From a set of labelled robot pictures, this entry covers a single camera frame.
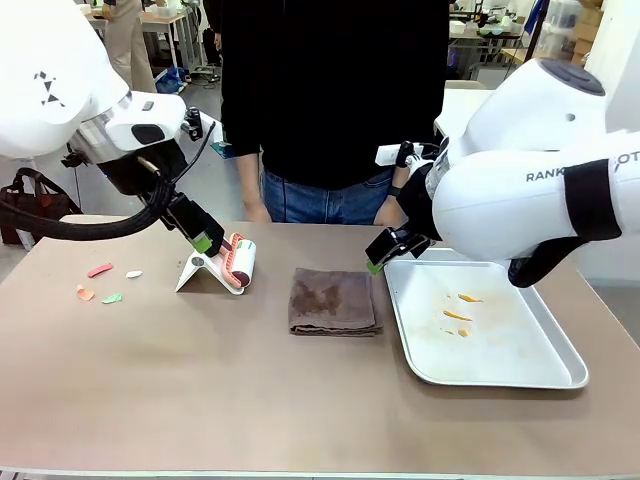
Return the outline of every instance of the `jeans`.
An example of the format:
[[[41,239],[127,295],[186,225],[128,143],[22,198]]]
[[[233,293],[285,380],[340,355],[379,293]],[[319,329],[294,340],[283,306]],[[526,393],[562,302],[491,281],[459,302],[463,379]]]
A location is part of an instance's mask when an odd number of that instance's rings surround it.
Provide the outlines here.
[[[274,222],[372,225],[392,177],[389,169],[352,187],[324,190],[288,182],[265,170],[262,194]]]

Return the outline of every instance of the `white desk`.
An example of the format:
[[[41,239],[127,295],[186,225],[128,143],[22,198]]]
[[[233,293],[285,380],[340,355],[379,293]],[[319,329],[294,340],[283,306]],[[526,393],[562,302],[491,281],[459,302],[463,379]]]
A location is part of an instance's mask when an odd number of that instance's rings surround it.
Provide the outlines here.
[[[445,89],[442,113],[436,118],[436,127],[445,137],[462,135],[473,114],[492,93],[493,90]]]

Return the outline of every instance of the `cardboard box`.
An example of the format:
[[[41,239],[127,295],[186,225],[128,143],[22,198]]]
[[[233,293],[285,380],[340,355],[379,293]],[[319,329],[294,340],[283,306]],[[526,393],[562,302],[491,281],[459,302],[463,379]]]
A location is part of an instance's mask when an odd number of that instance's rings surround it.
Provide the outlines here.
[[[600,26],[602,23],[602,17],[604,16],[604,12],[602,10],[591,10],[585,8],[582,10],[580,14],[580,19],[578,23],[583,23],[586,25],[594,25],[596,27]]]
[[[576,46],[573,49],[574,54],[586,55],[593,48],[593,42],[589,42],[587,40],[578,40],[576,42]]]
[[[578,0],[583,7],[585,8],[591,8],[591,9],[598,9],[602,7],[602,4],[604,3],[604,0]]]
[[[573,38],[576,40],[587,40],[593,42],[598,35],[598,27],[594,25],[587,25],[586,23],[579,23],[573,30]]]

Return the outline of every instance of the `logo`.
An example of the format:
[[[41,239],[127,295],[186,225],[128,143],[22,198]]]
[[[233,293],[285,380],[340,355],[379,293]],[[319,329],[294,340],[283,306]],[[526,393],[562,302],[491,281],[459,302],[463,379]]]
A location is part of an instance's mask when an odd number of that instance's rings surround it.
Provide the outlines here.
[[[543,170],[537,173],[527,173],[527,182],[535,182],[536,180],[544,180],[546,178],[554,178],[561,175],[564,175],[564,167]]]
[[[61,107],[64,108],[64,106],[65,106],[64,103],[62,103],[58,99],[58,97],[56,97],[53,93],[51,93],[51,90],[52,90],[53,85],[54,85],[53,82],[56,81],[55,77],[49,77],[46,73],[41,71],[39,73],[36,73],[33,76],[33,79],[36,82],[41,83],[42,86],[43,86],[43,92],[44,93],[43,93],[43,96],[41,97],[42,98],[42,100],[41,100],[42,105],[46,105],[46,104],[49,104],[49,103],[56,103],[57,102]]]
[[[624,165],[625,163],[629,163],[631,158],[633,158],[634,162],[638,161],[638,155],[640,152],[631,152],[631,153],[623,153],[616,159],[616,168],[613,169],[613,172],[616,173],[618,169]]]
[[[618,169],[622,165],[624,165],[626,163],[629,163],[632,160],[634,162],[637,162],[638,160],[640,160],[640,158],[638,158],[638,156],[640,156],[640,150],[637,151],[637,152],[623,153],[622,155],[614,158],[613,160],[616,162],[616,166],[613,169],[613,173],[617,173]],[[535,173],[527,173],[527,182],[535,182],[537,180],[545,180],[547,178],[559,177],[561,175],[564,175],[564,167],[556,168],[556,169],[552,169],[552,170],[543,170],[543,171],[535,172]]]

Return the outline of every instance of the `person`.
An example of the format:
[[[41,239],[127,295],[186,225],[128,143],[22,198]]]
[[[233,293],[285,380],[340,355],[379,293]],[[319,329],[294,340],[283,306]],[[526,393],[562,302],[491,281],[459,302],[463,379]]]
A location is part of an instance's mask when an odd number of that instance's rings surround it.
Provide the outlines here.
[[[207,59],[209,63],[220,66],[222,63],[220,59],[222,51],[222,0],[204,0],[203,6],[209,21],[209,30],[213,32],[212,45],[209,45],[209,36],[205,39]]]
[[[433,140],[449,1],[234,0],[222,19],[222,123],[247,219],[400,224],[390,193],[407,169],[376,153]]]
[[[104,0],[105,48],[111,66],[131,90],[157,93],[142,35],[141,14],[140,0]]]

